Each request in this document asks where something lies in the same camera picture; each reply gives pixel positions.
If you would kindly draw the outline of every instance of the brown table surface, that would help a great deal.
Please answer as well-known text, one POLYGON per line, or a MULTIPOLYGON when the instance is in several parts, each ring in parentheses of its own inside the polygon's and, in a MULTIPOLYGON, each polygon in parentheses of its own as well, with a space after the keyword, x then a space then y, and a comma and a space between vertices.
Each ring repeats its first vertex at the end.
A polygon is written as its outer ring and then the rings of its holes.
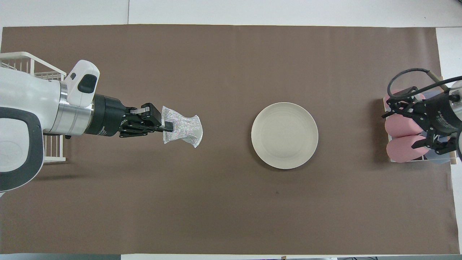
POLYGON ((380 118, 396 73, 439 74, 433 28, 11 27, 1 51, 64 71, 89 60, 97 93, 197 114, 204 128, 196 149, 159 133, 72 137, 66 163, 0 199, 1 253, 459 253, 449 164, 389 162, 380 118), (252 148, 253 120, 276 102, 319 129, 293 170, 252 148))

